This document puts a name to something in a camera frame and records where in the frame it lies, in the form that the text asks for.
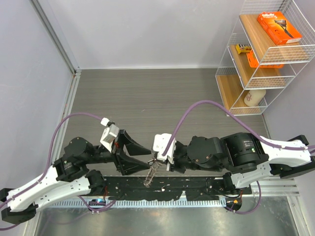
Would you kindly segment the metal disc with keyrings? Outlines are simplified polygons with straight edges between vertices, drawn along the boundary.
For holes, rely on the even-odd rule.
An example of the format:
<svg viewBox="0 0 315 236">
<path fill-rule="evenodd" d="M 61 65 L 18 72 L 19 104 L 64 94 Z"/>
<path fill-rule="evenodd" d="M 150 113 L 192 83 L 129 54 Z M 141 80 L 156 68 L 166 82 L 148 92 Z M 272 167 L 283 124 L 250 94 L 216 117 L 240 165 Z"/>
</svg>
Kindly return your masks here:
<svg viewBox="0 0 315 236">
<path fill-rule="evenodd" d="M 143 181 L 143 184 L 146 188 L 149 188 L 152 184 L 153 178 L 157 172 L 157 170 L 162 166 L 162 163 L 155 160 L 150 164 L 150 168 L 148 171 L 147 176 L 145 177 L 145 180 Z"/>
</svg>

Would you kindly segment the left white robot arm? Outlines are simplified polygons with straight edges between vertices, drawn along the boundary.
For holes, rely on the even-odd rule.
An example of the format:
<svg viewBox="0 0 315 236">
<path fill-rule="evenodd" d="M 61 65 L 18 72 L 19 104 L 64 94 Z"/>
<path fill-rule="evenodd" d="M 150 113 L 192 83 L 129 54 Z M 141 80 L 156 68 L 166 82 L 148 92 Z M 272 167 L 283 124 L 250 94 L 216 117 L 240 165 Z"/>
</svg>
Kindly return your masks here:
<svg viewBox="0 0 315 236">
<path fill-rule="evenodd" d="M 135 159 L 151 151 L 120 130 L 112 142 L 94 146 L 82 137 L 74 138 L 64 148 L 63 156 L 51 165 L 44 177 L 16 189 L 4 188 L 0 200 L 7 204 L 1 219 L 21 224 L 34 218 L 40 210 L 65 199 L 81 195 L 101 195 L 105 180 L 100 171 L 89 170 L 90 164 L 114 163 L 123 175 L 149 169 L 149 164 Z"/>
</svg>

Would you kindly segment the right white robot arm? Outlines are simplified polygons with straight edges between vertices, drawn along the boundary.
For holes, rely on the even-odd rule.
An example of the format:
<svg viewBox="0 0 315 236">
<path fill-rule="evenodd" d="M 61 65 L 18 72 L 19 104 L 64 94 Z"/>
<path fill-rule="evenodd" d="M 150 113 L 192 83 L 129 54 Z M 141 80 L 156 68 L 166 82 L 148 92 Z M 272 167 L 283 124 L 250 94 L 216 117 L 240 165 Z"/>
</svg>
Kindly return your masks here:
<svg viewBox="0 0 315 236">
<path fill-rule="evenodd" d="M 270 140 L 251 133 L 236 133 L 223 138 L 192 137 L 188 145 L 175 143 L 173 162 L 168 171 L 222 172 L 223 189 L 236 194 L 240 189 L 266 177 L 292 178 L 315 169 L 315 157 L 300 135 L 289 141 Z"/>
</svg>

